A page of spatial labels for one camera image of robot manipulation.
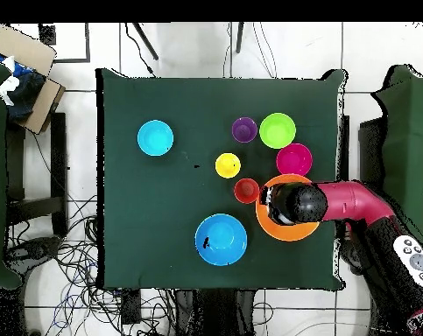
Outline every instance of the cardboard box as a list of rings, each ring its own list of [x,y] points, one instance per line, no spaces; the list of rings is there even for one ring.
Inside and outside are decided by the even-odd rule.
[[[20,31],[0,25],[0,54],[4,57],[13,55],[16,62],[33,68],[46,77],[46,82],[33,105],[33,112],[27,120],[19,123],[36,134],[45,131],[51,119],[49,114],[57,108],[65,92],[64,87],[47,78],[53,65],[55,51],[52,47]]]

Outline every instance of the blue bowl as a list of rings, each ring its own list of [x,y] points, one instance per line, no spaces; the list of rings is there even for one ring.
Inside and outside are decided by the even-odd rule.
[[[160,120],[146,122],[137,133],[137,144],[149,156],[161,156],[173,146],[173,131]]]
[[[247,248],[247,233],[231,215],[216,213],[205,219],[195,232],[195,248],[202,259],[223,266],[237,262]]]

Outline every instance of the green bowl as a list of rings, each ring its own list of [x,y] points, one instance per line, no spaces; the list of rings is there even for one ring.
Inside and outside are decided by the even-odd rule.
[[[261,140],[267,147],[279,150],[289,145],[295,138],[295,123],[285,114],[268,115],[259,127]]]

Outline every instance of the bowl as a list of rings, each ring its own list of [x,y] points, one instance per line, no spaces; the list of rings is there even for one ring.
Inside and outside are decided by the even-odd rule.
[[[257,200],[259,185],[250,178],[242,178],[235,185],[235,196],[239,202],[250,204]]]
[[[233,153],[223,153],[215,161],[215,170],[223,178],[233,178],[241,170],[241,161]]]
[[[146,122],[137,133],[137,144],[149,156],[161,156],[173,146],[173,131],[160,120]]]
[[[240,117],[233,122],[231,134],[240,143],[251,142],[257,135],[257,125],[249,117]]]
[[[235,217],[216,213],[200,224],[194,242],[205,262],[222,267],[242,257],[247,249],[247,232]]]
[[[295,138],[295,123],[285,114],[268,115],[259,127],[261,140],[267,147],[275,150],[286,147]]]
[[[311,183],[311,180],[297,174],[284,174],[269,180],[265,185],[273,186],[277,183],[290,182]],[[268,235],[280,241],[292,242],[302,240],[308,237],[320,224],[319,222],[311,222],[295,224],[293,226],[280,226],[269,218],[267,206],[259,203],[259,197],[257,198],[256,212],[257,221],[259,221],[261,228]]]
[[[303,144],[291,143],[277,155],[277,168],[281,174],[306,175],[313,165],[313,155]]]

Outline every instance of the magenta bowl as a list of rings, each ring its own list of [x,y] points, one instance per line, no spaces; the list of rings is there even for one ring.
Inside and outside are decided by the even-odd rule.
[[[281,174],[305,176],[313,165],[313,155],[303,144],[290,143],[277,155],[277,168]]]

